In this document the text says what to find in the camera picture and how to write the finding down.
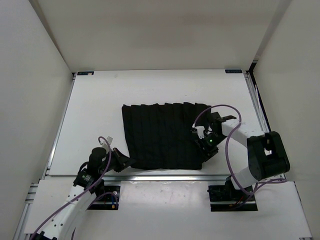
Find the black pleated skirt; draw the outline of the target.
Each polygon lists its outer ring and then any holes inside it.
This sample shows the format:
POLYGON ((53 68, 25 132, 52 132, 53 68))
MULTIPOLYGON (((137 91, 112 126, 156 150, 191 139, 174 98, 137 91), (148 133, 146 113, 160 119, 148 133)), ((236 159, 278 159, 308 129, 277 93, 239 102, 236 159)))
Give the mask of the black pleated skirt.
POLYGON ((196 144, 192 125, 207 127, 208 105, 165 103, 123 105, 125 141, 132 168, 139 170, 200 170, 209 160, 196 144))

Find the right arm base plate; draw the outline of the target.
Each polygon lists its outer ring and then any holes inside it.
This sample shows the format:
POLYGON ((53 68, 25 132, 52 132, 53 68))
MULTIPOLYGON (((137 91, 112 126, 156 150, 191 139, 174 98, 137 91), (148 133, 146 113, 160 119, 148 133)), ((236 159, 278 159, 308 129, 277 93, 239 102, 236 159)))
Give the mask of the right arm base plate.
POLYGON ((224 185, 209 185, 208 190, 211 212, 256 212, 255 196, 249 197, 240 189, 235 189, 231 180, 224 185))

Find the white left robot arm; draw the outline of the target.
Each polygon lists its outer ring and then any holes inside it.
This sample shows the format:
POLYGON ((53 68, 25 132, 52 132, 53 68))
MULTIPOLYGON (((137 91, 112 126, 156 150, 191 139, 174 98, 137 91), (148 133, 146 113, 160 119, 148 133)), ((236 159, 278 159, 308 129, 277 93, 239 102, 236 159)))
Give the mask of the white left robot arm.
POLYGON ((119 204, 119 197, 114 191, 105 190, 105 173, 119 173, 135 163, 135 159, 124 155, 117 148, 106 150, 95 147, 88 161, 80 166, 64 204, 36 228, 30 239, 72 240, 84 213, 94 202, 109 195, 114 205, 119 204))

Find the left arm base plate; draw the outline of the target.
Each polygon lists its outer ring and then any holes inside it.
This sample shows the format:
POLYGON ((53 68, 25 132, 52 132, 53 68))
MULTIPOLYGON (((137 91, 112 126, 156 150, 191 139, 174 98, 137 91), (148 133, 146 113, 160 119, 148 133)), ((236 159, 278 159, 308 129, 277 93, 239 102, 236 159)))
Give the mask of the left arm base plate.
POLYGON ((120 206, 120 193, 121 183, 119 181, 105 181, 97 191, 97 197, 88 210, 117 211, 120 206))

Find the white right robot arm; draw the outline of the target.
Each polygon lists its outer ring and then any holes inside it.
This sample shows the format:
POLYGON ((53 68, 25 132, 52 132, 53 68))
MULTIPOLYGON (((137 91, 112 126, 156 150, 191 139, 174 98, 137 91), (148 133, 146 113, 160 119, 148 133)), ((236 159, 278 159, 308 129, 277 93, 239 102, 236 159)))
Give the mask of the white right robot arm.
POLYGON ((230 200, 242 194, 250 195, 248 188, 262 180, 287 173, 290 162, 281 136, 276 131, 263 132, 249 128, 235 116, 210 113, 205 122, 193 123, 191 129, 195 144, 209 160, 218 152, 218 145, 225 142, 229 154, 229 141, 233 139, 247 149, 247 167, 231 172, 224 184, 224 193, 230 200))

